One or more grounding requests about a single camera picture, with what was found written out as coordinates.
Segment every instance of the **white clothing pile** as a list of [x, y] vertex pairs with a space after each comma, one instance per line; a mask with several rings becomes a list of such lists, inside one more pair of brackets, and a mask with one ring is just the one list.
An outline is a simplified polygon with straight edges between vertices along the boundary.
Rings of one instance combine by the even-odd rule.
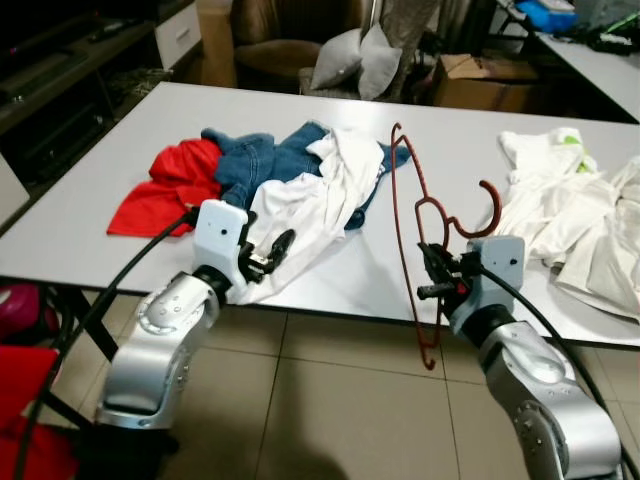
[[607, 181], [575, 129], [499, 142], [513, 171], [495, 234], [561, 266], [556, 284], [581, 301], [640, 320], [640, 157]]
[[378, 143], [354, 131], [332, 130], [307, 147], [322, 160], [322, 177], [303, 173], [289, 182], [269, 180], [256, 192], [251, 210], [258, 214], [247, 240], [266, 257], [286, 230], [296, 238], [284, 261], [261, 283], [250, 284], [238, 302], [257, 302], [282, 290], [332, 242], [373, 192], [384, 154]]

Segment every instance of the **cardboard box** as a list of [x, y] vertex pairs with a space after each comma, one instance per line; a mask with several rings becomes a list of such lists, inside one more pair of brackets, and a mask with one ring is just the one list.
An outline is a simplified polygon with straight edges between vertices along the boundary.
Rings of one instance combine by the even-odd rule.
[[544, 87], [525, 61], [442, 55], [436, 65], [431, 103], [438, 107], [539, 113]]

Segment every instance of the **black cable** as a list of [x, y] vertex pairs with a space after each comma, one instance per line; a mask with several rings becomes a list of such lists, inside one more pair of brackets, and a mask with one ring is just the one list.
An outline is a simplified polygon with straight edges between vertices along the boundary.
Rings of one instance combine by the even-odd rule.
[[38, 392], [38, 396], [36, 397], [31, 409], [29, 410], [29, 417], [27, 419], [27, 425], [25, 426], [24, 433], [22, 434], [22, 438], [20, 439], [20, 448], [18, 449], [18, 456], [16, 458], [15, 467], [13, 470], [13, 478], [14, 480], [22, 480], [24, 477], [24, 472], [27, 464], [27, 453], [29, 450], [29, 444], [31, 443], [31, 437], [33, 436], [33, 430], [35, 428], [36, 422], [38, 420], [38, 416], [42, 411], [42, 407], [44, 405], [44, 401], [47, 395], [47, 392], [50, 391], [53, 382], [58, 375], [58, 371], [62, 366], [62, 362], [69, 354], [71, 347], [75, 344], [76, 340], [80, 337], [82, 332], [85, 330], [87, 325], [94, 321], [98, 321], [100, 317], [106, 311], [106, 308], [110, 305], [113, 298], [116, 295], [116, 288], [118, 284], [122, 281], [122, 279], [131, 271], [133, 267], [135, 267], [142, 258], [151, 251], [153, 247], [155, 247], [158, 243], [168, 237], [176, 228], [181, 226], [184, 223], [189, 223], [191, 225], [195, 225], [195, 221], [197, 220], [199, 209], [192, 209], [191, 211], [182, 215], [178, 220], [165, 228], [162, 232], [156, 235], [145, 247], [138, 252], [138, 254], [133, 257], [129, 263], [125, 265], [125, 267], [120, 270], [120, 273], [116, 275], [116, 277], [111, 281], [109, 286], [98, 295], [95, 302], [84, 316], [84, 318], [79, 319], [78, 325], [71, 332], [71, 335], [65, 339], [66, 341], [60, 345], [60, 350], [58, 353], [58, 357], [56, 361], [53, 363], [49, 372], [47, 373], [47, 377]]
[[[560, 350], [562, 350], [562, 352], [571, 361], [575, 369], [578, 371], [578, 373], [584, 380], [584, 382], [587, 384], [587, 387], [589, 388], [589, 390], [591, 391], [591, 394], [593, 395], [593, 399], [596, 401], [598, 405], [600, 405], [600, 407], [605, 412], [607, 412], [607, 415], [611, 416], [611, 414], [609, 413], [609, 409], [607, 408], [607, 405], [604, 402], [604, 398], [602, 398], [602, 394], [600, 393], [600, 390], [598, 389], [595, 382], [593, 381], [593, 378], [591, 378], [591, 374], [585, 368], [584, 364], [582, 363], [582, 360], [580, 360], [580, 358], [572, 350], [569, 349], [569, 347], [564, 341], [564, 338], [562, 338], [562, 336], [553, 327], [553, 325], [549, 323], [549, 320], [547, 320], [545, 316], [542, 315], [542, 313], [536, 307], [534, 307], [529, 300], [527, 300], [518, 290], [516, 290], [511, 285], [509, 285], [505, 280], [500, 278], [498, 275], [496, 275], [492, 271], [487, 270], [483, 265], [480, 265], [479, 268], [480, 268], [480, 273], [482, 275], [487, 277], [489, 280], [492, 280], [493, 282], [495, 282], [500, 288], [504, 289], [512, 297], [518, 300], [527, 310], [531, 312], [531, 314], [534, 317], [536, 317], [536, 319], [538, 319], [538, 321], [542, 324], [542, 326], [544, 326], [544, 328], [546, 328], [549, 331], [553, 339], [558, 343]], [[633, 477], [634, 480], [640, 480], [640, 473], [638, 472], [638, 468], [633, 462], [631, 455], [629, 454], [629, 451], [622, 444], [622, 441], [620, 441], [620, 446], [622, 447], [622, 460], [629, 468], [629, 471], [631, 472], [631, 476]], [[622, 476], [623, 478], [625, 477], [624, 468], [622, 469]]]

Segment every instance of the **brown armchair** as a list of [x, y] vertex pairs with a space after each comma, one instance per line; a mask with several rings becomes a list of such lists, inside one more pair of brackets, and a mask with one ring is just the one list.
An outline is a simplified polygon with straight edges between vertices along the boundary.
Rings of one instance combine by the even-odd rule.
[[234, 0], [231, 24], [238, 86], [297, 93], [298, 71], [316, 64], [320, 47], [359, 28], [363, 0]]

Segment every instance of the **pink object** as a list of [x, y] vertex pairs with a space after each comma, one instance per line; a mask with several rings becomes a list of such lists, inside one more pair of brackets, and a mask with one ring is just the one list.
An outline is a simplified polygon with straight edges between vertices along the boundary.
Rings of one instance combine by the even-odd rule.
[[[58, 318], [50, 307], [45, 307], [46, 330], [59, 330]], [[0, 287], [0, 343], [7, 337], [36, 327], [40, 310], [40, 291], [36, 285], [17, 284]]]

